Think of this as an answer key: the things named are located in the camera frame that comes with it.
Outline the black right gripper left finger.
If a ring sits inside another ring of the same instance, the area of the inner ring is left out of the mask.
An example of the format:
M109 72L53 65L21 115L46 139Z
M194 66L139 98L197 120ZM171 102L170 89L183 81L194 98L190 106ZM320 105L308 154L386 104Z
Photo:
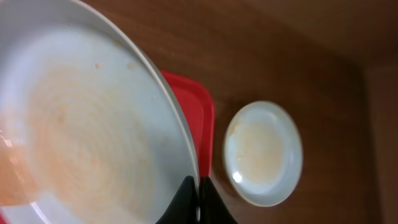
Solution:
M156 224L196 224L197 191L192 176L186 176L171 203Z

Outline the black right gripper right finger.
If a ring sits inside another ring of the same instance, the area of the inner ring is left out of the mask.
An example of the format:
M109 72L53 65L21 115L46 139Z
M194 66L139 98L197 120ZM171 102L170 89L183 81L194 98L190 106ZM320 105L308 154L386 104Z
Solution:
M238 224L209 177L200 181L200 224Z

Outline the light blue plate top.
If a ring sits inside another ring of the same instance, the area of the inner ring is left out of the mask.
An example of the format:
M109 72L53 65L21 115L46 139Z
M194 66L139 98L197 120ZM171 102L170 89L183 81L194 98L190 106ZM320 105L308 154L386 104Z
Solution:
M248 203L282 203L296 188L303 167L302 141L293 119L271 101L242 107L226 130L223 164L232 187Z

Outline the light blue plate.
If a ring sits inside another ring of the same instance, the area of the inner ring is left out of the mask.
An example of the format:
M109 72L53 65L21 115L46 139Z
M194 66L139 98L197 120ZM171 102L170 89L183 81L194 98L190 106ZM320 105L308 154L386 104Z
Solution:
M232 187L248 203L282 203L296 188L303 167L302 141L293 119L271 101L242 107L226 130L223 164Z
M192 135L164 76L81 1L1 2L1 175L7 223L155 223L184 178Z

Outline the red plastic tray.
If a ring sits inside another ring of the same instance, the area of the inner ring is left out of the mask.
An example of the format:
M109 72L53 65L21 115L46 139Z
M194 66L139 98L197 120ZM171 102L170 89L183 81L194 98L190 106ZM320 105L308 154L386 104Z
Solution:
M207 89L187 77L162 72L180 103L197 152L200 177L211 175L215 106ZM40 202L1 207L1 223L80 223L62 206L46 208Z

